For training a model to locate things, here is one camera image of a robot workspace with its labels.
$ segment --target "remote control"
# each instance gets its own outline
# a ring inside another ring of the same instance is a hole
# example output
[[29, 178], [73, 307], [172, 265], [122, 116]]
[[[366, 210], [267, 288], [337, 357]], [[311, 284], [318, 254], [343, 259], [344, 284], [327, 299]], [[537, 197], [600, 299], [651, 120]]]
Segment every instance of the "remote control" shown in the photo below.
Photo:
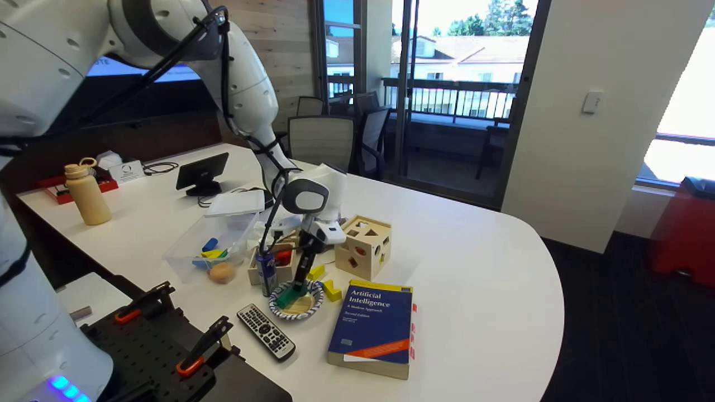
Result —
[[289, 340], [289, 336], [279, 330], [254, 303], [243, 307], [238, 317], [278, 361], [284, 361], [295, 353], [293, 340]]

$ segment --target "white wall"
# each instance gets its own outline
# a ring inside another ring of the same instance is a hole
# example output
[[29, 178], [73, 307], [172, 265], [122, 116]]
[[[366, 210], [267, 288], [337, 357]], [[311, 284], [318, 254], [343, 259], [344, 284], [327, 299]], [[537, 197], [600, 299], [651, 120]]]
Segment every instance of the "white wall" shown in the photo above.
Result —
[[[503, 210], [602, 253], [712, 0], [553, 0]], [[604, 89], [596, 116], [578, 114]]]

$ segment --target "white table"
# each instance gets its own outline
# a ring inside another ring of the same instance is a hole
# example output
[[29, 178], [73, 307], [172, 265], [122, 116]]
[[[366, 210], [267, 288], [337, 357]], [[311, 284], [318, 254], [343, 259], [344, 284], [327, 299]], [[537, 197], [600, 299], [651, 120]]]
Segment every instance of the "white table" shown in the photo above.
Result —
[[[230, 153], [219, 182], [259, 184], [254, 157], [235, 145], [182, 155], [188, 164]], [[564, 292], [540, 236], [522, 222], [473, 205], [347, 176], [344, 214], [366, 214], [394, 226], [394, 257], [378, 281], [414, 286], [415, 359], [406, 382], [327, 364], [337, 303], [302, 324], [281, 328], [297, 355], [276, 364], [238, 324], [235, 310], [267, 307], [246, 272], [225, 286], [203, 276], [178, 276], [163, 253], [203, 210], [175, 190], [176, 173], [148, 176], [107, 193], [114, 219], [89, 229], [76, 209], [55, 205], [45, 193], [20, 198], [114, 276], [140, 288], [176, 286], [175, 302], [196, 328], [219, 315], [235, 321], [232, 343], [249, 364], [293, 394], [295, 399], [540, 399], [556, 366], [564, 336]], [[344, 286], [349, 276], [329, 265]]]

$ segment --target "tree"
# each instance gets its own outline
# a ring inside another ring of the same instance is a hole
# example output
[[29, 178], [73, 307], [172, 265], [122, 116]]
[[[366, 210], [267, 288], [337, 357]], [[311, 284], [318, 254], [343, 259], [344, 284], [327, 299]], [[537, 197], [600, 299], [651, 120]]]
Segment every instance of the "tree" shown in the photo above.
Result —
[[505, 5], [503, 5], [503, 0], [489, 3], [484, 31], [487, 31], [487, 37], [505, 37]]
[[522, 0], [513, 0], [513, 5], [505, 11], [505, 37], [530, 37], [532, 34], [532, 15]]
[[467, 20], [453, 20], [446, 29], [446, 37], [484, 37], [484, 23], [479, 14]]
[[505, 6], [505, 0], [489, 3], [484, 20], [487, 37], [530, 37], [532, 24], [532, 15], [522, 0], [513, 0], [510, 6]]

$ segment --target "glass door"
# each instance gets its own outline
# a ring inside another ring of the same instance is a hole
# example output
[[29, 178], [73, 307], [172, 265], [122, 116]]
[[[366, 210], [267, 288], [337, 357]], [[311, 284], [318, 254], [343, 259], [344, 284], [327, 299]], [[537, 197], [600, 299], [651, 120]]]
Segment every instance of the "glass door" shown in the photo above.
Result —
[[321, 0], [324, 99], [330, 114], [349, 114], [364, 91], [362, 0]]
[[527, 96], [521, 91], [527, 54], [538, 49], [537, 6], [537, 0], [394, 0], [396, 52], [382, 91], [396, 110], [396, 184], [501, 205], [518, 136], [513, 111], [522, 111], [517, 95]]

